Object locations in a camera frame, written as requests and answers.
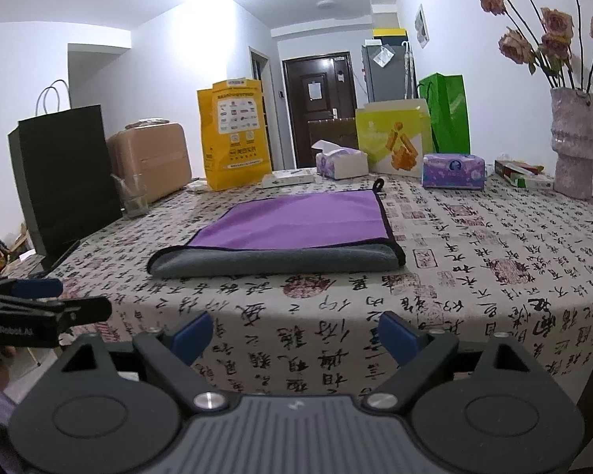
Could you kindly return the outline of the purple and grey towel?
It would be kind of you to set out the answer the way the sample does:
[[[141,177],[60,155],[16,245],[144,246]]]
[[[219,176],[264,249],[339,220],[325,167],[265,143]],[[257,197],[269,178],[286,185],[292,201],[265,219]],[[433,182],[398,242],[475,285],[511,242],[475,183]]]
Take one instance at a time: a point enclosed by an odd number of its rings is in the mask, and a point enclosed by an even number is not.
[[[311,193],[239,203],[183,245],[149,258],[154,278],[397,271],[406,255],[380,198],[365,190]]]

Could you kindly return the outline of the floor clutter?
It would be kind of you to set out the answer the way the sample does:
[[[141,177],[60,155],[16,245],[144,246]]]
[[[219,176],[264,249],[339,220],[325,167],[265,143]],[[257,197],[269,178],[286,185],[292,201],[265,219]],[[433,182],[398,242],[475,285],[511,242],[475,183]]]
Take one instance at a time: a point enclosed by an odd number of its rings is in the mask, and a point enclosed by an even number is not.
[[[11,245],[0,239],[0,276],[28,275],[42,266],[44,255],[34,249],[30,233],[24,225]]]

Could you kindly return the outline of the clear glass cup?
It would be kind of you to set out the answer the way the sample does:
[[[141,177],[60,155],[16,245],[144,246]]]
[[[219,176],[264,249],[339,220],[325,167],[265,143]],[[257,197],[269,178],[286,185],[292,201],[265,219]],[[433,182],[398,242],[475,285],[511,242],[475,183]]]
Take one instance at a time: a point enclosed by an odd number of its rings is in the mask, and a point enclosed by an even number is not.
[[[113,178],[121,201],[122,212],[127,218],[137,218],[149,213],[147,189],[140,173],[120,177],[114,173]]]

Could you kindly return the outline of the calligraphy print tablecloth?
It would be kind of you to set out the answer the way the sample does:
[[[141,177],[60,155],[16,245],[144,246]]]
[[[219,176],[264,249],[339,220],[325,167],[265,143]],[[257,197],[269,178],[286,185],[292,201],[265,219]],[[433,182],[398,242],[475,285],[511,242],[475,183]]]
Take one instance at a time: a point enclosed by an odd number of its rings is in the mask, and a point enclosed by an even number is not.
[[[214,334],[196,370],[247,393],[365,394],[395,370],[377,333],[393,311],[462,340],[516,338],[560,383],[593,368],[593,201],[520,190],[425,190],[402,177],[382,200],[406,254],[391,273],[283,274],[158,280],[155,252],[186,243],[256,186],[215,193],[194,182],[137,219],[92,234],[54,271],[68,297],[103,295],[109,341],[172,326],[199,310]]]

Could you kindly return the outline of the tan suitcase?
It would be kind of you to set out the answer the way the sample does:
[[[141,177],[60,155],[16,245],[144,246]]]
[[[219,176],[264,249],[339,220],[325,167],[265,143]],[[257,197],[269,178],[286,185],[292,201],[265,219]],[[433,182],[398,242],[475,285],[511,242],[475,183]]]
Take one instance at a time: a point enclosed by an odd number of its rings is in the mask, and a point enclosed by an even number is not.
[[[112,170],[134,188],[135,177],[153,203],[191,182],[186,137],[179,123],[145,124],[126,128],[107,139]]]

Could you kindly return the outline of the yellow paper bag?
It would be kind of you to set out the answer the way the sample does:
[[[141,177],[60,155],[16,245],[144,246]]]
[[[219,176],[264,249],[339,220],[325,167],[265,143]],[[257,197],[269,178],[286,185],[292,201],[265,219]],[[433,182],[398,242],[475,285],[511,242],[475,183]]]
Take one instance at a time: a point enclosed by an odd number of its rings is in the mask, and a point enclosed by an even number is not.
[[[198,92],[203,166],[211,190],[260,182],[272,171],[261,82],[237,78]]]

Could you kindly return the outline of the purple tissue pack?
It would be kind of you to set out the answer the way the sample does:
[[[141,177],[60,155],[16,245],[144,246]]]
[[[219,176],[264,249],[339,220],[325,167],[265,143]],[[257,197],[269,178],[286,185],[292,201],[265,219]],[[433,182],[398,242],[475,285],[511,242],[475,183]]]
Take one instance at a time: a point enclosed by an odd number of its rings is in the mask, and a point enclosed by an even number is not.
[[[431,153],[423,157],[422,185],[440,190],[483,190],[485,160],[461,153]]]

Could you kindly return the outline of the white flat box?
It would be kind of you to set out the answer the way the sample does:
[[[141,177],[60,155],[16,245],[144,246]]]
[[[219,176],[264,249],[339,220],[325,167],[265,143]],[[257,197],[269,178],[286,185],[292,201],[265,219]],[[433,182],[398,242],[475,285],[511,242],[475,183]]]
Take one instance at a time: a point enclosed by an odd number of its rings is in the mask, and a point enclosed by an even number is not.
[[[300,184],[310,184],[316,181],[315,168],[298,168],[272,171],[261,181],[263,188],[274,188]]]

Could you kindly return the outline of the textured pink vase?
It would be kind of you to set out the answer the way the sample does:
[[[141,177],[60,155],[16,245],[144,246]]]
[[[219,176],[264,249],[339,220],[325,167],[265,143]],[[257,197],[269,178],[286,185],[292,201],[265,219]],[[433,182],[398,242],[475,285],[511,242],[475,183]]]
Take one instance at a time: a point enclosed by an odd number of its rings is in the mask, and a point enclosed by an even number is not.
[[[551,89],[551,148],[557,154],[554,190],[574,199],[593,197],[593,95]]]

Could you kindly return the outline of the brown cardboard box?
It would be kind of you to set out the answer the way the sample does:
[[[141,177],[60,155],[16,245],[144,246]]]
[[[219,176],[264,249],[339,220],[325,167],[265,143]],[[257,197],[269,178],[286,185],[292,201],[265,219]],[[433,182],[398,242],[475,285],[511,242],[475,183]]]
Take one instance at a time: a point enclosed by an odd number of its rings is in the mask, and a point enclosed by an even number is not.
[[[307,125],[310,144],[324,140],[344,148],[358,149],[358,135],[353,118],[310,121]]]

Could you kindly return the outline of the green gift bag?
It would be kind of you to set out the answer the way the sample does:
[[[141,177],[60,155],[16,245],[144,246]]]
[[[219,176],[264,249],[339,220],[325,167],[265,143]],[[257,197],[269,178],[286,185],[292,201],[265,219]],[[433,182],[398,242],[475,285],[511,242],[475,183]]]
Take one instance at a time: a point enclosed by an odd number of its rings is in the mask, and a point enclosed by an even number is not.
[[[463,76],[435,73],[420,80],[417,90],[431,116],[434,150],[469,154],[470,129]]]

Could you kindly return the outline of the dark brown door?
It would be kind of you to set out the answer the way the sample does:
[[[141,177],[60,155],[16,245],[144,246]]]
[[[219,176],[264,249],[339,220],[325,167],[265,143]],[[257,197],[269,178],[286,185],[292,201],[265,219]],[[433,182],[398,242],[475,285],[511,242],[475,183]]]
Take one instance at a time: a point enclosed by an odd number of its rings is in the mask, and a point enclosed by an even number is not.
[[[285,60],[283,81],[298,167],[313,167],[310,122],[353,119],[358,108],[348,51]]]

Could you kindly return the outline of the grey refrigerator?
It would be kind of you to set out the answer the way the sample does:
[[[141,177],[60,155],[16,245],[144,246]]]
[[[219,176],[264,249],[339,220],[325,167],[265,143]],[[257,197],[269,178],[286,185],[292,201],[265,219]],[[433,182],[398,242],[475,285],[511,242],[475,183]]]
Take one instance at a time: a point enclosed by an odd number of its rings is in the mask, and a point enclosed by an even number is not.
[[[407,41],[363,46],[362,61],[369,103],[411,100],[417,95]]]

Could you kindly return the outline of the yellow box on fridge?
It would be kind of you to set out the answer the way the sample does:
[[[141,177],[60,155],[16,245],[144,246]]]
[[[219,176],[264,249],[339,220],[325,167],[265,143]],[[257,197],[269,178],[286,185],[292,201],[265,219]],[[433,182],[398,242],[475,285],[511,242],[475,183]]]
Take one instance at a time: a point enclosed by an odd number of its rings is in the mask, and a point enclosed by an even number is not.
[[[375,28],[373,38],[406,38],[407,30],[404,28]]]

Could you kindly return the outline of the ceiling lamp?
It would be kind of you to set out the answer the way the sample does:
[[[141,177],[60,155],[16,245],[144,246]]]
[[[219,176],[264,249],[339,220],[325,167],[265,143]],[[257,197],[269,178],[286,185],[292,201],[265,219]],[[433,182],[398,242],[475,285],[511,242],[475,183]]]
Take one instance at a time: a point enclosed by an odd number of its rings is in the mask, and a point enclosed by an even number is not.
[[[333,9],[337,2],[334,0],[320,0],[316,3],[318,9]]]

